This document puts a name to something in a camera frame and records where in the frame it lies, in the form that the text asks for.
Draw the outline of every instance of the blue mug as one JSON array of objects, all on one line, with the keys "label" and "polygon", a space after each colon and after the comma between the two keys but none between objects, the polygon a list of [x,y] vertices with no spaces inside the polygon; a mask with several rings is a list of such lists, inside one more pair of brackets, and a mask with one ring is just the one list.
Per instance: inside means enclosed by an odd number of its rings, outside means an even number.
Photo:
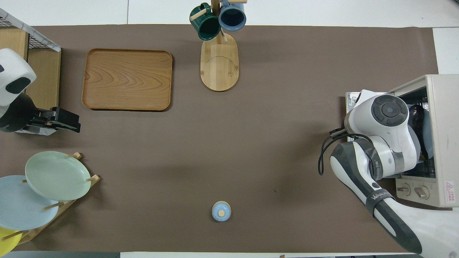
[{"label": "blue mug", "polygon": [[227,31],[240,30],[246,24],[246,20],[244,4],[228,3],[228,0],[223,0],[223,6],[218,17],[222,29]]}]

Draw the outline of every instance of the mug handle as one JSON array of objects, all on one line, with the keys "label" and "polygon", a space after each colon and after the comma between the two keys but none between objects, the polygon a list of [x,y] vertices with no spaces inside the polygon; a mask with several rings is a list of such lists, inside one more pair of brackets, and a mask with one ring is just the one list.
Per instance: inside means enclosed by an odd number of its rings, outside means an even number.
[{"label": "mug handle", "polygon": [[201,4],[201,10],[206,9],[206,13],[212,13],[212,8],[210,8],[210,5],[208,3],[202,3]]}]

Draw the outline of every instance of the blue lid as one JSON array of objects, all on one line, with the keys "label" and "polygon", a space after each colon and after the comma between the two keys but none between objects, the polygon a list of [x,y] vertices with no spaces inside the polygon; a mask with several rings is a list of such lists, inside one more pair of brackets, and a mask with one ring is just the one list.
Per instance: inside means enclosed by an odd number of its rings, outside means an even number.
[{"label": "blue lid", "polygon": [[216,202],[212,207],[212,216],[216,221],[226,221],[231,216],[231,207],[227,202]]}]

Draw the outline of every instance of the brown tabletop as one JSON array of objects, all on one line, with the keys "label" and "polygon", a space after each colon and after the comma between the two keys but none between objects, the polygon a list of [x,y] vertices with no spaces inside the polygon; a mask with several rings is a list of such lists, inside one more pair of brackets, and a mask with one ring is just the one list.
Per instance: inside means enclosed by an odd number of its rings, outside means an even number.
[{"label": "brown tabletop", "polygon": [[[62,48],[60,106],[81,133],[2,133],[0,175],[40,151],[79,151],[101,181],[15,250],[403,252],[333,174],[319,148],[340,126],[344,94],[387,91],[438,73],[429,28],[246,26],[231,33],[240,77],[213,92],[190,25],[37,27]],[[174,57],[165,112],[93,111],[81,102],[93,48]],[[210,209],[227,201],[231,218]]]}]

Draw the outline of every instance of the wood grain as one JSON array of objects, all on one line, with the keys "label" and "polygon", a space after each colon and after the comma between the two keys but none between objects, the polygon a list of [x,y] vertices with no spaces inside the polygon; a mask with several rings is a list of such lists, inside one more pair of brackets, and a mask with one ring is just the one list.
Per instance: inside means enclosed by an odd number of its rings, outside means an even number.
[{"label": "wood grain", "polygon": [[239,78],[239,56],[233,37],[224,34],[228,42],[214,38],[204,41],[201,48],[201,79],[211,90],[225,91]]},{"label": "wood grain", "polygon": [[0,28],[0,49],[10,48],[27,61],[28,33],[16,27]]},{"label": "wood grain", "polygon": [[61,52],[52,49],[30,49],[28,63],[37,79],[26,89],[38,108],[51,109],[59,105]]},{"label": "wood grain", "polygon": [[91,109],[161,111],[170,104],[172,56],[162,50],[93,49],[83,104]]}]

